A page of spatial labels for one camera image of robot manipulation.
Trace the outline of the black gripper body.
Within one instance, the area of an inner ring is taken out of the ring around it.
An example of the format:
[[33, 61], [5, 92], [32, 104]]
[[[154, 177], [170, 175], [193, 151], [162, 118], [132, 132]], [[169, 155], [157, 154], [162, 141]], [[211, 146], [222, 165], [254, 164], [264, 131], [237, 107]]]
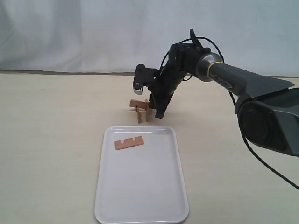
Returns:
[[167, 63], [149, 87], [149, 107], [156, 110], [166, 109], [178, 85], [187, 74], [196, 75], [198, 61], [205, 53], [210, 52], [210, 48], [201, 48], [191, 43], [171, 45]]

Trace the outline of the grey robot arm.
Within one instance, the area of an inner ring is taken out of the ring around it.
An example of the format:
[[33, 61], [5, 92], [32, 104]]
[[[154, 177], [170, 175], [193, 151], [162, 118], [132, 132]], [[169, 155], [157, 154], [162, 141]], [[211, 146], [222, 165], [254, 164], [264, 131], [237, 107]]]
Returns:
[[224, 63], [209, 48], [173, 44], [161, 73], [149, 86], [156, 117], [162, 118], [186, 74], [214, 81], [237, 96], [241, 133], [254, 145], [291, 156], [299, 154], [299, 90], [293, 83]]

